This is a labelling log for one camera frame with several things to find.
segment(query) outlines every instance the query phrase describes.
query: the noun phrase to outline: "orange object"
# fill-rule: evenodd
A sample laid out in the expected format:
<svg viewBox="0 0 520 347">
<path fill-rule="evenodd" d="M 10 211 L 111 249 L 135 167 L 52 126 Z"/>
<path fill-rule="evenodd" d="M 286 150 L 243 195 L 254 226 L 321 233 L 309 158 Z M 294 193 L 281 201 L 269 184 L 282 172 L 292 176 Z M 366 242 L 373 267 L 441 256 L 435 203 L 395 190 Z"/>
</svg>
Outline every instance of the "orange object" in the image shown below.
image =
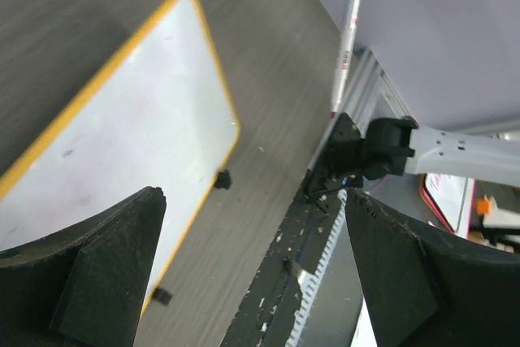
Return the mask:
<svg viewBox="0 0 520 347">
<path fill-rule="evenodd" d="M 479 199 L 477 201 L 477 214 L 478 215 L 488 215 L 491 213 L 492 204 L 488 199 Z"/>
</svg>

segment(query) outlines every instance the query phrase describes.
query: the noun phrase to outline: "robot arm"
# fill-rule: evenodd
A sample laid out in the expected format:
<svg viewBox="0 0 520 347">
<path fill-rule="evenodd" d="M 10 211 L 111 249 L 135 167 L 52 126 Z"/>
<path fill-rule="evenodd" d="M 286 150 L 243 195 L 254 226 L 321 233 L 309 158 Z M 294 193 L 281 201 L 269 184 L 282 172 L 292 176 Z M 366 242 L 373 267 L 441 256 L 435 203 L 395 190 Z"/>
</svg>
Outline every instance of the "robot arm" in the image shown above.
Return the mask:
<svg viewBox="0 0 520 347">
<path fill-rule="evenodd" d="M 520 187 L 520 142 L 441 132 L 412 130 L 405 172 L 438 173 Z"/>
<path fill-rule="evenodd" d="M 332 177 L 438 173 L 520 187 L 520 142 L 443 132 L 411 118 L 374 119 L 364 139 L 333 142 L 326 154 Z"/>
</svg>

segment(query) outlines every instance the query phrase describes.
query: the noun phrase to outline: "wooden floor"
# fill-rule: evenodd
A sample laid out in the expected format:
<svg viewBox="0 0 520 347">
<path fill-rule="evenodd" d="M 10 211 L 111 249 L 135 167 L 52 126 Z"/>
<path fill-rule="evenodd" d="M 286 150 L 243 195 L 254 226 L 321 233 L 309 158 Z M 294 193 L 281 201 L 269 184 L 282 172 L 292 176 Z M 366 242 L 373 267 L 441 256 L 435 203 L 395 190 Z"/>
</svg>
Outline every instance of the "wooden floor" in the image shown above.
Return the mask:
<svg viewBox="0 0 520 347">
<path fill-rule="evenodd" d="M 162 0 L 0 0 L 5 171 Z M 243 125 L 136 339 L 219 345 L 328 121 L 338 32 L 318 0 L 202 0 Z"/>
</svg>

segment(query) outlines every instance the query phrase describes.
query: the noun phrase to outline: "whiteboard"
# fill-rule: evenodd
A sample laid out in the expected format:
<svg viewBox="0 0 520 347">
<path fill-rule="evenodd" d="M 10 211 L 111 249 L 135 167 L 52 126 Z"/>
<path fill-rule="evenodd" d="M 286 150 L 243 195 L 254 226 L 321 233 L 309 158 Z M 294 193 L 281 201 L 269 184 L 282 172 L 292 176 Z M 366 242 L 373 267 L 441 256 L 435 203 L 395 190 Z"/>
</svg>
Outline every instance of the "whiteboard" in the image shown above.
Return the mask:
<svg viewBox="0 0 520 347">
<path fill-rule="evenodd" d="M 436 212 L 444 217 L 453 232 L 467 237 L 473 204 L 475 181 L 460 176 L 427 174 L 424 185 Z"/>
<path fill-rule="evenodd" d="M 0 250 L 160 187 L 146 306 L 239 132 L 200 2 L 166 0 L 0 179 Z"/>
</svg>

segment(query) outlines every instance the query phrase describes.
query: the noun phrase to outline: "yellow border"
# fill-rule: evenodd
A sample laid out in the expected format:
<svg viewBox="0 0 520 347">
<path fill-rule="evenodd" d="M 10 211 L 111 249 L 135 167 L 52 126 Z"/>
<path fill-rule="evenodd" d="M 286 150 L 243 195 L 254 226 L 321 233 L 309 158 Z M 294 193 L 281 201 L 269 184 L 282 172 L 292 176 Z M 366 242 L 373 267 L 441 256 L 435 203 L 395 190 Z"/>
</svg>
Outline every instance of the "yellow border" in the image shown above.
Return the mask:
<svg viewBox="0 0 520 347">
<path fill-rule="evenodd" d="M 150 31 L 163 19 L 164 15 L 172 9 L 172 7 L 179 0 L 166 0 L 159 8 L 141 25 L 141 27 L 134 33 L 128 41 L 106 62 L 106 64 L 99 70 L 96 75 L 90 80 L 89 83 L 72 99 L 72 101 L 63 109 L 63 111 L 56 117 L 56 119 L 45 129 L 45 131 L 27 148 L 27 150 L 16 160 L 16 162 L 7 170 L 7 172 L 0 178 L 0 199 L 3 198 L 21 179 L 21 177 L 27 172 L 29 167 L 45 152 L 47 147 L 54 141 L 54 139 L 69 125 L 69 123 L 76 117 L 76 115 L 83 109 L 83 107 L 90 101 L 90 99 L 101 89 L 106 81 L 112 76 L 115 70 L 124 62 L 124 60 L 132 53 L 132 51 L 144 40 L 144 38 L 150 33 Z M 204 11 L 202 10 L 202 4 L 199 0 L 192 0 L 197 8 L 199 20 L 204 30 L 204 36 L 206 42 L 210 47 L 211 56 L 213 57 L 214 63 L 219 72 L 221 83 L 224 87 L 227 100 L 230 107 L 232 108 L 233 117 L 236 124 L 236 137 L 229 151 L 227 152 L 222 167 L 226 164 L 235 149 L 236 143 L 241 133 L 241 124 L 236 113 L 236 108 L 232 100 L 231 93 L 224 76 L 222 64 L 219 61 L 215 44 L 211 39 L 210 27 L 208 26 Z M 202 208 L 204 201 L 207 199 L 210 191 L 213 188 L 213 184 L 206 190 L 204 197 L 197 206 L 197 209 L 191 216 L 188 226 L 182 233 L 177 246 L 173 250 L 168 259 L 166 266 L 162 269 L 157 283 L 164 277 L 168 267 L 170 266 L 173 258 L 176 255 L 177 250 L 184 241 L 184 238 L 188 234 L 188 231 L 197 216 L 199 210 Z M 151 297 L 146 297 L 143 305 L 143 313 L 150 303 Z"/>
</svg>

